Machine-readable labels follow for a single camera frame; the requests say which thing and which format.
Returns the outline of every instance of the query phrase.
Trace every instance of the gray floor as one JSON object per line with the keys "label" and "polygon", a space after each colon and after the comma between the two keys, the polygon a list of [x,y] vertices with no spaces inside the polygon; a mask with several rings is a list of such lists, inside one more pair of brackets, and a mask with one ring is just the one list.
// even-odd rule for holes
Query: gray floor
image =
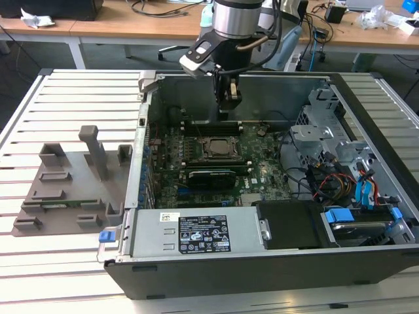
{"label": "gray floor", "polygon": [[[30,82],[36,77],[38,68],[21,51],[18,64],[18,46],[10,44],[11,53],[0,55],[0,128],[9,120],[20,100],[24,97]],[[25,43],[24,48],[44,68],[74,69],[73,58],[66,44],[58,43]],[[157,60],[158,46],[132,46],[131,59],[126,59],[124,48],[121,45],[96,45],[86,44],[87,65],[90,69],[180,69],[178,60],[184,50],[167,53],[166,61]],[[355,54],[328,53],[324,63],[316,60],[314,71],[349,72],[352,68],[352,60]],[[414,81],[419,78],[416,68],[419,69],[418,61],[405,61],[412,69],[400,64],[394,56],[378,56],[374,62],[372,71],[379,72],[395,91],[404,96]],[[308,61],[303,61],[302,68],[308,68]],[[419,110],[419,86],[410,94],[407,103],[415,110]]]}

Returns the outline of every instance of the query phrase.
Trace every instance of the computer case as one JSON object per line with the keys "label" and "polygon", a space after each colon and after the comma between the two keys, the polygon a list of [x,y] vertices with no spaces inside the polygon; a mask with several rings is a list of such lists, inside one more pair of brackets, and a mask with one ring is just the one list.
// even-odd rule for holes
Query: computer case
{"label": "computer case", "polygon": [[22,15],[22,8],[38,16],[93,21],[102,5],[103,0],[0,0],[0,15],[3,18],[18,18]]}

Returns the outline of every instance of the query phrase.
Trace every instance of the robotic arm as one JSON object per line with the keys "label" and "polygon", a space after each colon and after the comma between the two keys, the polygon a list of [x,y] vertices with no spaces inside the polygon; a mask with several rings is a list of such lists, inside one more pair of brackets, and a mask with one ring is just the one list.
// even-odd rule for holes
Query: robotic arm
{"label": "robotic arm", "polygon": [[[263,0],[215,0],[213,29],[199,38],[180,59],[189,75],[213,76],[220,113],[233,110],[242,100],[238,89],[239,74],[266,63],[277,52],[282,36],[282,1],[289,2],[272,0],[273,22],[269,29],[263,29],[258,27]],[[273,38],[276,44],[270,55],[249,65],[252,50]]]}

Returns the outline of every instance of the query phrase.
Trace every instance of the gray plastic stand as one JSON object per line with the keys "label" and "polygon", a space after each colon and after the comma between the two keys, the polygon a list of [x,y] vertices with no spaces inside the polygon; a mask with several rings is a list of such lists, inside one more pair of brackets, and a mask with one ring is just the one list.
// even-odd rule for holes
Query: gray plastic stand
{"label": "gray plastic stand", "polygon": [[12,235],[83,234],[122,223],[132,146],[120,145],[117,152],[106,153],[97,136],[96,126],[80,130],[89,153],[44,144],[39,153],[42,164]]}

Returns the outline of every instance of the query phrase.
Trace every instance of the warning label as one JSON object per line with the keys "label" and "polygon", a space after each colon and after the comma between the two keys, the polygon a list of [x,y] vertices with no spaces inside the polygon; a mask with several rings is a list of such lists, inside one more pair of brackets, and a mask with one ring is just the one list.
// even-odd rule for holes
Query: warning label
{"label": "warning label", "polygon": [[179,252],[230,252],[226,216],[179,217]]}

